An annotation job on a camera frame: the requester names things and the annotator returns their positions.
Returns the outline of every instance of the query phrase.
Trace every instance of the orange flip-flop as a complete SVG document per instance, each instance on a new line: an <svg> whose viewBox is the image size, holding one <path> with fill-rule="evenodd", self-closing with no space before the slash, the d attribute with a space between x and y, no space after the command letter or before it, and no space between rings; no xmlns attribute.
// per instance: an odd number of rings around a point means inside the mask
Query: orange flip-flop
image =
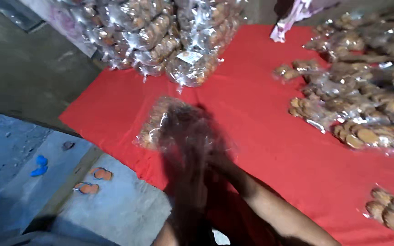
<svg viewBox="0 0 394 246"><path fill-rule="evenodd" d="M89 182L81 182L75 185L73 190L76 190L82 194L96 194L100 186L98 184L91 184Z"/></svg>
<svg viewBox="0 0 394 246"><path fill-rule="evenodd" d="M95 180L107 180L109 181L112 178L112 172L107 171L102 167L97 167L91 170L91 174Z"/></svg>

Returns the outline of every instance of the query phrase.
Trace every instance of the red cloth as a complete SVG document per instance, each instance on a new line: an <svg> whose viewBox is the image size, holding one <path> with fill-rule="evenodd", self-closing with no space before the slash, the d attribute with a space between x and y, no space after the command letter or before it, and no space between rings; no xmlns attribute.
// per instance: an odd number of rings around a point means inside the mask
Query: red cloth
<svg viewBox="0 0 394 246"><path fill-rule="evenodd" d="M358 211L376 182L394 193L394 158L349 150L331 134L322 134L287 113L289 100L301 96L298 88L303 80L283 85L272 70L318 55L301 48L313 36L309 27L294 27L284 44L272 42L270 30L267 25L243 26L215 74L200 88L184 88L182 95L165 76L149 77L143 84L134 70L104 70L60 119L140 179L164 189L168 177L159 154L132 141L159 96L201 104L236 144L238 166L275 189L343 245L394 246L392 230ZM221 219L232 212L237 217ZM239 223L256 225L242 203L208 215L227 229ZM258 234L247 228L243 234ZM270 239L260 240L262 245Z"/></svg>

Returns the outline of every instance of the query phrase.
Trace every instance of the pile of cookie packets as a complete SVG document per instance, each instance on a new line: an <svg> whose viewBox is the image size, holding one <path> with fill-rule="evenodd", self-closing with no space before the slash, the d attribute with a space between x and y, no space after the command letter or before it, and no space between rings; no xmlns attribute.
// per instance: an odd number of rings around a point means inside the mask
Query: pile of cookie packets
<svg viewBox="0 0 394 246"><path fill-rule="evenodd" d="M320 53L274 72L284 80L303 76L304 98L289 113L353 149L394 154L394 6L375 13L346 13L315 28L304 45Z"/></svg>
<svg viewBox="0 0 394 246"><path fill-rule="evenodd" d="M216 70L244 18L247 0L60 0L86 42L112 69L166 73L182 86L202 85Z"/></svg>

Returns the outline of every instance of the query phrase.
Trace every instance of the sticker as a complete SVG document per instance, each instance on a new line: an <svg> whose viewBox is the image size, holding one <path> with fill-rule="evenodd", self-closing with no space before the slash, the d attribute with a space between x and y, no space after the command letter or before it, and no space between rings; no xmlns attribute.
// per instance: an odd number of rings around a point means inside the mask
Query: sticker
<svg viewBox="0 0 394 246"><path fill-rule="evenodd" d="M177 55L178 59L184 60L194 65L203 55L197 52L185 51Z"/></svg>

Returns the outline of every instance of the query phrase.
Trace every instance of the floor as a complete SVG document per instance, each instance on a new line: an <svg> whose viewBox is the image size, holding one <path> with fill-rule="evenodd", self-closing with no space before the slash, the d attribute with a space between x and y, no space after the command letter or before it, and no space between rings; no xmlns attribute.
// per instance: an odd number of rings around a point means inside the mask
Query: floor
<svg viewBox="0 0 394 246"><path fill-rule="evenodd" d="M139 180L134 171L108 154L93 167L112 171L112 180L94 180L86 175L84 182L98 184L99 193L75 192L51 232L101 245L150 245L170 214L166 194Z"/></svg>
<svg viewBox="0 0 394 246"><path fill-rule="evenodd" d="M0 188L17 175L51 132L0 114Z"/></svg>
<svg viewBox="0 0 394 246"><path fill-rule="evenodd" d="M75 143L67 151L62 149L66 141ZM0 238L20 235L35 218L53 214L59 202L72 193L77 173L83 169L87 172L93 164L87 163L87 168L80 165L91 148L96 147L84 139L58 131L49 134L16 176L0 188ZM48 170L31 177L38 168L38 155L47 158Z"/></svg>

